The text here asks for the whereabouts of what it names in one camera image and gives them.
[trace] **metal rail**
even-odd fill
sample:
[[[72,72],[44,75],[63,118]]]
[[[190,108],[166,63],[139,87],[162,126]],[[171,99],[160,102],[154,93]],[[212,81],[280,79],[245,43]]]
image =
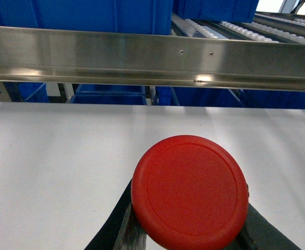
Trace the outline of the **metal rail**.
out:
[[[0,81],[305,91],[305,45],[0,27]]]
[[[305,37],[305,26],[300,26],[297,24],[284,22],[279,20],[276,17],[265,16],[262,14],[256,14],[254,18],[254,22],[261,23],[263,25],[271,26],[273,28],[277,28],[279,30],[284,30],[298,36]]]
[[[262,15],[265,15],[265,16],[270,16],[270,17],[280,17],[280,18],[291,20],[291,21],[294,21],[297,18],[305,19],[305,15],[285,14],[285,13],[270,13],[270,12],[261,12],[261,11],[258,11],[256,13],[257,14],[262,14]]]

